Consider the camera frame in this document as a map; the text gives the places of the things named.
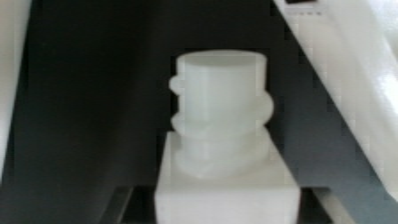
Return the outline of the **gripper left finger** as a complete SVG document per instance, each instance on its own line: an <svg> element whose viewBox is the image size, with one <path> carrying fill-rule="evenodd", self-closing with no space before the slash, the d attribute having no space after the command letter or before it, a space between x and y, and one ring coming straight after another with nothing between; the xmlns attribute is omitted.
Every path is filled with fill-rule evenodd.
<svg viewBox="0 0 398 224"><path fill-rule="evenodd" d="M157 224L153 186L116 188L103 212L103 224Z"/></svg>

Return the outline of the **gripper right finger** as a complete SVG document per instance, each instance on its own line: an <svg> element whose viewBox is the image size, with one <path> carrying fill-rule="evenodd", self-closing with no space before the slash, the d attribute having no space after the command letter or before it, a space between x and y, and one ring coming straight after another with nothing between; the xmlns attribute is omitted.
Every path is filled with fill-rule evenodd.
<svg viewBox="0 0 398 224"><path fill-rule="evenodd" d="M302 188L297 224L350 224L350 213L325 187Z"/></svg>

